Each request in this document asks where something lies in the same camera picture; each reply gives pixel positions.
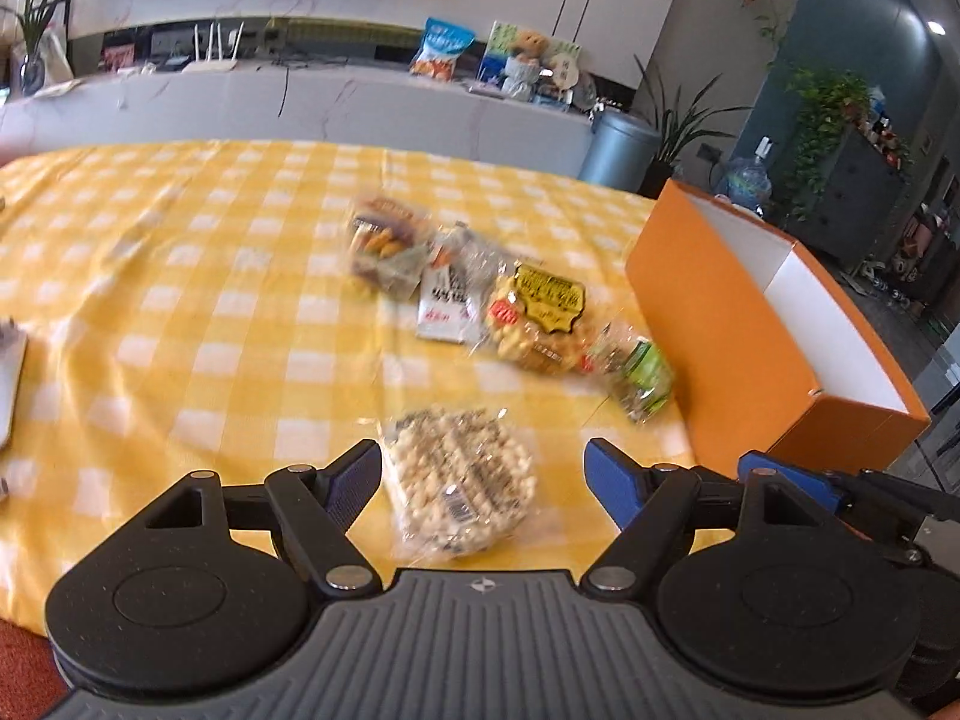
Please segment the green snack packet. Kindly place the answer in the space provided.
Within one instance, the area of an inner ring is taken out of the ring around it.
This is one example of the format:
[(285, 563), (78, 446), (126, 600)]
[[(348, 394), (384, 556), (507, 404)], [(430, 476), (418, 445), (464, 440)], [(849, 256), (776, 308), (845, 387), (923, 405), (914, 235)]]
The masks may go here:
[(594, 377), (630, 421), (640, 424), (672, 397), (674, 376), (661, 350), (630, 323), (607, 322), (590, 345)]

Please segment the popcorn rice cake bag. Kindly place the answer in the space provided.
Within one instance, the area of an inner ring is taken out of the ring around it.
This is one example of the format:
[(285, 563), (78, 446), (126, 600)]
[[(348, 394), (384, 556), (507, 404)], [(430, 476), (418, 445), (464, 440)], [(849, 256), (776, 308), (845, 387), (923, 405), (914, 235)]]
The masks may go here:
[(534, 457), (505, 410), (407, 411), (379, 424), (379, 442), (402, 556), (473, 556), (508, 538), (534, 511)]

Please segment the yellow label peanut snack bag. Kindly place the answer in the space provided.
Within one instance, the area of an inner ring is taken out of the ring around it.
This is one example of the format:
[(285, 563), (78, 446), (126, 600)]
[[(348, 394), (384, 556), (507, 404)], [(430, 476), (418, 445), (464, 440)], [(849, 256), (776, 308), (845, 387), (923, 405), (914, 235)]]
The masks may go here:
[(544, 376), (579, 371), (594, 328), (584, 284), (527, 260), (500, 266), (482, 319), (501, 361)]

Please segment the white spicy strip packet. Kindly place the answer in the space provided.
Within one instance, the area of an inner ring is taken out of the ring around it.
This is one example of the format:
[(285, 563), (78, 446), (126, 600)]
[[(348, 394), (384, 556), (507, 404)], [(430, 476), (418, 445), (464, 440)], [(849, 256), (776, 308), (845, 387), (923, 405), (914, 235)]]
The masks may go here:
[(475, 247), (462, 232), (448, 231), (434, 239), (418, 291), (418, 338), (462, 346), (478, 343), (480, 283), (474, 265)]

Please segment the cookie snack bag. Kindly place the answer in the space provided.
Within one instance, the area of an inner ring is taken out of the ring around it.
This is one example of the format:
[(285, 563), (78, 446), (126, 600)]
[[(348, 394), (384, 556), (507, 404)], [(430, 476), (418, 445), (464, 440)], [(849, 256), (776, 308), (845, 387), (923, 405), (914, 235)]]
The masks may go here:
[(389, 298), (408, 301), (420, 288), (435, 232), (420, 206), (386, 195), (359, 197), (347, 224), (348, 271)]

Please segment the yellow checkered tablecloth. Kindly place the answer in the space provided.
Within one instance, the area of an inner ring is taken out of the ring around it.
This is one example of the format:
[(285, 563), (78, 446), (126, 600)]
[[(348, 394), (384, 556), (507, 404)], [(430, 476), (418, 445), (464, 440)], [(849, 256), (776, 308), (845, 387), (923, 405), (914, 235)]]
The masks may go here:
[(487, 569), (568, 567), (612, 525), (583, 483), (596, 436), (686, 465), (682, 418), (633, 424), (581, 376), (431, 343), (416, 310), (348, 277), (352, 204), (386, 195), (578, 278), (636, 317), (625, 259), (647, 200), (423, 153), (308, 142), (93, 146), (2, 171), (2, 312), (28, 335), (2, 454), (2, 616), (43, 628), (53, 582), (169, 484), (324, 465), (387, 418), (505, 413), (539, 491)]

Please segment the water dispenser bottle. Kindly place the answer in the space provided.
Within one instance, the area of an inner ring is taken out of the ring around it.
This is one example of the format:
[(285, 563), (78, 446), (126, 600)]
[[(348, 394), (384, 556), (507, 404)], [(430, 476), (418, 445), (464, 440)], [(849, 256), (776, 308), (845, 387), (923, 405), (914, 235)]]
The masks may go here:
[(763, 218), (773, 188), (766, 172), (766, 158), (770, 149), (771, 138), (763, 137), (752, 156), (729, 161), (716, 187), (716, 195)]

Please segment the dark grey cabinet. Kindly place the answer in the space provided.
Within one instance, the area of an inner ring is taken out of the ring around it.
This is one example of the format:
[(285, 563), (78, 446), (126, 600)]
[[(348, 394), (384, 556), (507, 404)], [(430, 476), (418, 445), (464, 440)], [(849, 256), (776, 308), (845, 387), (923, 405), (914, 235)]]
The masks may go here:
[(901, 172), (850, 128), (825, 163), (823, 192), (816, 199), (805, 193), (802, 216), (786, 229), (812, 252), (846, 271), (856, 270), (874, 252), (903, 188)]

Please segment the grey metal trash can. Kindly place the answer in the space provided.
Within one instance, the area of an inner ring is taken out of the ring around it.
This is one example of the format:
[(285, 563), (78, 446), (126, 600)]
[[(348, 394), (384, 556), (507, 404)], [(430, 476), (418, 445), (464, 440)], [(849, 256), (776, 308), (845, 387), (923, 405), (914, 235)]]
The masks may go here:
[(592, 142), (578, 179), (623, 192), (636, 192), (661, 144), (657, 128), (615, 107), (604, 107), (590, 119)]

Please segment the potted green floor plant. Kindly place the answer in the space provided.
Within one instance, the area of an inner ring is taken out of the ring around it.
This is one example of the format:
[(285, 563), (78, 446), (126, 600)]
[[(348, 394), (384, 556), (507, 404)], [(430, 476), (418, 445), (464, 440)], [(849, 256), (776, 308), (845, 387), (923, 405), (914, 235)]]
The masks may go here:
[(747, 112), (748, 106), (709, 104), (709, 93), (724, 78), (722, 73), (711, 76), (692, 96), (686, 96), (682, 85), (675, 86), (674, 93), (667, 93), (667, 85), (654, 60), (643, 64), (635, 57), (635, 64), (641, 75), (638, 93), (646, 96), (649, 103), (649, 123), (659, 137), (658, 149), (640, 183), (640, 195), (645, 199), (657, 200), (665, 184), (675, 176), (682, 153), (704, 138), (731, 140), (734, 133), (719, 128), (716, 119), (737, 112)]

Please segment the white marble tv console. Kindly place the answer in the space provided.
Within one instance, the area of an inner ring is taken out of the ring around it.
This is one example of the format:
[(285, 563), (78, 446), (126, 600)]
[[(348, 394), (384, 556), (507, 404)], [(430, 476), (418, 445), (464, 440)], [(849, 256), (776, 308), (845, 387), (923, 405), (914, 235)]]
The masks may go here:
[(425, 151), (574, 177), (590, 122), (406, 71), (244, 62), (229, 71), (98, 75), (2, 106), (2, 160), (89, 145), (291, 140)]

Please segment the hanging ivy plant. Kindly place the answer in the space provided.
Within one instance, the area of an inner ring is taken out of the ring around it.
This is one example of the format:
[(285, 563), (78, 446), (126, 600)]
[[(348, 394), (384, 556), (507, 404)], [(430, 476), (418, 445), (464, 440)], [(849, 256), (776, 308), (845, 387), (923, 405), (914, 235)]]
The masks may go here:
[(856, 31), (841, 0), (796, 0), (789, 13), (768, 4), (757, 20), (773, 55), (742, 141), (757, 148), (771, 138), (766, 172), (773, 188), (763, 218), (781, 224), (799, 220), (805, 193), (816, 199), (823, 192), (825, 163), (844, 133), (866, 119), (869, 91), (866, 78), (839, 61), (853, 52)]

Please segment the white wifi router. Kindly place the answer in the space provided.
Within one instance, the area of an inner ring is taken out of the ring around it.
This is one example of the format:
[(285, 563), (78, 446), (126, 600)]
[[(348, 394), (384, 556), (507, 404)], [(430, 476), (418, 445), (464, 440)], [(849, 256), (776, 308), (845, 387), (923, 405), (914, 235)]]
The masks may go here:
[(212, 21), (206, 28), (203, 44), (200, 40), (200, 29), (194, 28), (194, 57), (184, 67), (184, 73), (235, 70), (244, 28), (245, 23), (241, 21), (233, 31), (224, 32), (220, 21)]

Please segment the teddy bear toy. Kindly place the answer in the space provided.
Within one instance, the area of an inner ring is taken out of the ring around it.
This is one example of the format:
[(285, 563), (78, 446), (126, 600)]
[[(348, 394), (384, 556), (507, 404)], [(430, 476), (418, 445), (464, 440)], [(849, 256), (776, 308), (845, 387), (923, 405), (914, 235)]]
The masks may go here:
[(540, 76), (540, 59), (550, 41), (547, 36), (532, 29), (519, 29), (512, 39), (508, 58), (503, 68), (501, 91), (506, 98), (528, 103), (534, 94)]

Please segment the green plant in vase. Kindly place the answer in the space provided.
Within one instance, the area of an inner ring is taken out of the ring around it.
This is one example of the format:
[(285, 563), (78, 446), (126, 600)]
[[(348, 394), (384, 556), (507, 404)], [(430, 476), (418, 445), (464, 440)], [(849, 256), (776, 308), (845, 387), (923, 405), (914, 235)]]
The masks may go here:
[(67, 57), (67, 23), (70, 0), (21, 0), (18, 7), (3, 5), (20, 30), (14, 53), (18, 85), (23, 98), (43, 89), (70, 83), (73, 70)]

